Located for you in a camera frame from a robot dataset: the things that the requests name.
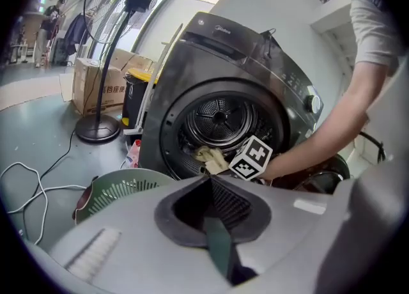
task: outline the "gray plastic surface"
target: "gray plastic surface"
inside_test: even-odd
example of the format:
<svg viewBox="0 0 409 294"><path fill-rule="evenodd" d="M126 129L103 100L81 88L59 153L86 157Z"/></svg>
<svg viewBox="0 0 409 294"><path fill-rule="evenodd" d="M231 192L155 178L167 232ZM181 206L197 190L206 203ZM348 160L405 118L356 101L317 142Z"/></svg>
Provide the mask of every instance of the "gray plastic surface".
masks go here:
<svg viewBox="0 0 409 294"><path fill-rule="evenodd" d="M219 274L206 250L176 245L160 232L153 218L163 197L197 179L175 181L113 202L67 233L50 255L66 265L98 231L112 227L122 235L93 285L118 294L135 289L140 293L177 294L227 291L231 285ZM294 202L303 200L325 206L331 199L323 194L275 189L227 176L223 179L258 195L272 209L272 220L265 232L253 242L237 245L243 265L260 273L291 252L325 216L295 208Z"/></svg>
<svg viewBox="0 0 409 294"><path fill-rule="evenodd" d="M35 246L31 242L25 241L24 243L31 256L42 268L43 272L45 272L53 282L57 283L60 288L63 288L70 293L110 294L109 292L87 284L78 277L72 275L40 247Z"/></svg>
<svg viewBox="0 0 409 294"><path fill-rule="evenodd" d="M298 245L282 253L279 263L251 282L236 287L228 293L315 293L321 264L343 220L348 217L348 199L352 185L353 180L345 180L337 186L319 222L311 225Z"/></svg>

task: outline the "gray sleeve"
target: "gray sleeve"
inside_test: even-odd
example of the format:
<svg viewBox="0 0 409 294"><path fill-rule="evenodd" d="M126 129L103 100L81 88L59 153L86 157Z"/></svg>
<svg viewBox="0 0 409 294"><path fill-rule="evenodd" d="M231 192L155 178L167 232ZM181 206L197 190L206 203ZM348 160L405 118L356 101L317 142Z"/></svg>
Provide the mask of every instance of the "gray sleeve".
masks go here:
<svg viewBox="0 0 409 294"><path fill-rule="evenodd" d="M382 0L351 0L350 15L358 45L355 63L389 66L402 53L399 34Z"/></svg>

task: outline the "hand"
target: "hand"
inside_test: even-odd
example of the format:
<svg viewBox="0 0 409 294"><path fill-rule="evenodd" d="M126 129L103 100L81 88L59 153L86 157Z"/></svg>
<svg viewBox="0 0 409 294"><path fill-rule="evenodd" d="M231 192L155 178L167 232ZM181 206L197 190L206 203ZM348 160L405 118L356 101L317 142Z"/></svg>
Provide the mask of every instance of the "hand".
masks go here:
<svg viewBox="0 0 409 294"><path fill-rule="evenodd" d="M280 175L278 175L276 172L277 169L275 167L276 165L276 163L274 162L275 159L276 158L274 158L268 163L266 170L264 171L264 173L259 175L259 178L262 178L267 182L272 182L277 177L280 177Z"/></svg>

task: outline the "cardboard box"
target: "cardboard box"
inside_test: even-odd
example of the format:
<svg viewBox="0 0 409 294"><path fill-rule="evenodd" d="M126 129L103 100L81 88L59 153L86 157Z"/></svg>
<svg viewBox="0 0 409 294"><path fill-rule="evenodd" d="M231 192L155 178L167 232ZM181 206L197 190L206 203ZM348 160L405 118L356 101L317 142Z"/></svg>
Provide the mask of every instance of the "cardboard box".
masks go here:
<svg viewBox="0 0 409 294"><path fill-rule="evenodd" d="M121 49L115 49L112 55L111 61L109 62L111 66L114 66L122 71L122 74L131 68L137 68L147 72L152 64L152 60L138 56L135 53L128 52Z"/></svg>
<svg viewBox="0 0 409 294"><path fill-rule="evenodd" d="M100 64L99 61L92 59L80 58L75 62L72 97L76 108L83 116L96 112L103 67L103 63ZM102 95L102 112L122 109L126 86L127 82L123 78L121 70L110 65Z"/></svg>

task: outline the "black trash bin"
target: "black trash bin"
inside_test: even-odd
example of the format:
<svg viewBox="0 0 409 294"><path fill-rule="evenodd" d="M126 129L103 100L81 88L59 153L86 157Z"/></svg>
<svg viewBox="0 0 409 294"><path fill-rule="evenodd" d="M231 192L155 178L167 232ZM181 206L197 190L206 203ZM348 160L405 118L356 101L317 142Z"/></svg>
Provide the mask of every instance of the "black trash bin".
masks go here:
<svg viewBox="0 0 409 294"><path fill-rule="evenodd" d="M127 128L135 128L136 119L138 117L142 99L150 78L150 73L136 68L131 68L125 74L125 79L127 80L127 88L125 90L125 97L123 99L122 123ZM156 79L153 85L153 89L155 89L155 85L157 82L158 80Z"/></svg>

